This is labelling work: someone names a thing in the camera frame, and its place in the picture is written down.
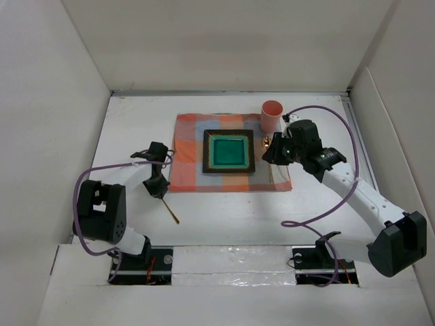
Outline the checkered orange blue cloth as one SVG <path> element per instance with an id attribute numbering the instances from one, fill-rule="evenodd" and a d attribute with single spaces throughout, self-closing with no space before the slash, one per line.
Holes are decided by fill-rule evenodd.
<path id="1" fill-rule="evenodd" d="M 254 132 L 256 171 L 242 174 L 203 173 L 205 130 L 246 129 Z M 288 169 L 262 160 L 265 152 L 260 114 L 199 114 L 177 116 L 173 138 L 175 155 L 169 175 L 171 192 L 287 192 L 292 189 Z"/>

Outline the gold fork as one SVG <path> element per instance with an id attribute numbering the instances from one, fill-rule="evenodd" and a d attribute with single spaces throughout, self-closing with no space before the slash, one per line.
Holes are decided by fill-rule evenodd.
<path id="1" fill-rule="evenodd" d="M 180 220 L 179 218 L 176 216 L 176 214 L 173 212 L 173 210 L 169 207 L 169 205 L 167 204 L 167 202 L 165 201 L 165 199 L 162 199 L 163 204 L 165 205 L 166 209 L 168 210 L 169 214 L 172 216 L 174 222 L 179 225 L 180 224 Z"/>

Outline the green black square plate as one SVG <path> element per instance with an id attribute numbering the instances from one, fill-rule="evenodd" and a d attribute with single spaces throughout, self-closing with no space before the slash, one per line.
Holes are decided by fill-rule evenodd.
<path id="1" fill-rule="evenodd" d="M 253 174 L 256 171 L 253 130 L 205 130 L 203 173 Z"/>

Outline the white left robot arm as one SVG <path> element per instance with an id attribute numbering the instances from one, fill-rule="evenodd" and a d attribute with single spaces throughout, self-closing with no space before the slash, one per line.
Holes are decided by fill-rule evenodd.
<path id="1" fill-rule="evenodd" d="M 140 161 L 99 166 L 79 176 L 73 191 L 73 233 L 88 254 L 113 253 L 118 259 L 126 255 L 129 263 L 141 270 L 151 263 L 151 244 L 147 236 L 128 227 L 126 186 L 84 178 L 98 170 L 146 166 L 149 178 L 139 182 L 151 197 L 162 200 L 170 185 L 162 173 L 162 169 L 172 163 L 169 148 L 163 143 L 152 142 L 148 149 L 135 152 L 131 158 Z"/>

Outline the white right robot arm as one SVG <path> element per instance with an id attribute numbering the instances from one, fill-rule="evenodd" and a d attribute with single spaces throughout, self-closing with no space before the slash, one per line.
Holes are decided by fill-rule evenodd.
<path id="1" fill-rule="evenodd" d="M 316 262 L 324 268 L 340 259 L 371 264 L 393 277 L 427 254 L 427 221 L 415 211 L 386 200 L 357 176 L 356 169 L 333 147 L 324 147 L 317 126 L 296 115 L 283 117 L 284 132 L 276 132 L 263 160 L 277 166 L 299 163 L 303 170 L 338 194 L 368 225 L 371 237 L 346 237 L 333 231 L 320 237 L 310 253 L 296 256 L 298 263 Z"/>

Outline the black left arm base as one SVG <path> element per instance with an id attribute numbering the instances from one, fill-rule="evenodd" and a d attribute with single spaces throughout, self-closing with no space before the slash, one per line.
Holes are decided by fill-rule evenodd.
<path id="1" fill-rule="evenodd" d="M 122 254 L 122 261 L 115 274 L 118 257 L 112 257 L 109 271 L 111 285 L 171 285 L 173 247 L 151 247 L 148 258 Z"/>

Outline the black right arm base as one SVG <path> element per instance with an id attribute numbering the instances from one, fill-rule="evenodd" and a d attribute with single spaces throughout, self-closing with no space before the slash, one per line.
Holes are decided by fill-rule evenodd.
<path id="1" fill-rule="evenodd" d="M 354 262 L 335 261 L 322 240 L 293 246 L 287 265 L 294 270 L 297 285 L 323 286 L 330 281 L 333 285 L 359 284 Z"/>

